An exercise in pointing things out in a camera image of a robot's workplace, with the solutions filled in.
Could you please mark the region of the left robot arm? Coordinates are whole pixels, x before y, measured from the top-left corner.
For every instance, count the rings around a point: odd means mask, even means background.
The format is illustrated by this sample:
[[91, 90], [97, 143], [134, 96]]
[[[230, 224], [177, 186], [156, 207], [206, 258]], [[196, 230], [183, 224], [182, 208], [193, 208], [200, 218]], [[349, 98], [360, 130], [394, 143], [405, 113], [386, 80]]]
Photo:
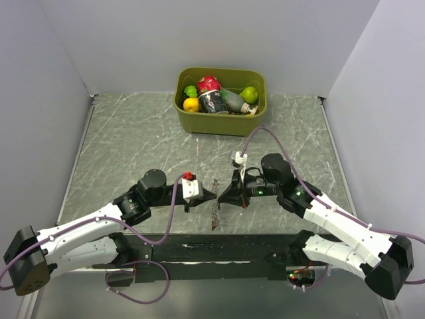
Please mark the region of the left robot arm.
[[151, 169], [128, 191], [91, 214], [49, 229], [35, 231], [27, 226], [17, 231], [4, 254], [5, 268], [1, 271], [2, 276], [9, 275], [11, 285], [1, 290], [25, 296], [72, 270], [126, 266], [134, 257], [125, 230], [148, 245], [160, 245], [169, 235], [170, 226], [156, 241], [135, 230], [151, 217], [152, 208], [169, 207], [173, 211], [182, 205], [189, 211], [214, 199], [216, 194], [205, 189], [193, 173], [182, 173], [168, 185], [163, 171]]

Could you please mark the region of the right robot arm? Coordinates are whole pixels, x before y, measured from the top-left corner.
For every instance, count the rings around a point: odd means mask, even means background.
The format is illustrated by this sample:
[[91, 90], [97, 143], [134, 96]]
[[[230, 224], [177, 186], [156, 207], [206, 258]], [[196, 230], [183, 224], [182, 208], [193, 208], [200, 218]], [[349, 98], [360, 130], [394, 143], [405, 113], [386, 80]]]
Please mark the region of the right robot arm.
[[242, 152], [233, 153], [231, 159], [235, 169], [219, 203], [246, 208], [253, 197], [276, 197], [286, 211], [337, 238], [330, 241], [311, 231], [300, 231], [290, 245], [293, 262], [335, 266], [363, 279], [382, 298], [396, 299], [414, 267], [412, 243], [407, 237], [373, 231], [302, 180], [281, 154], [265, 155], [257, 176], [249, 174], [247, 156]]

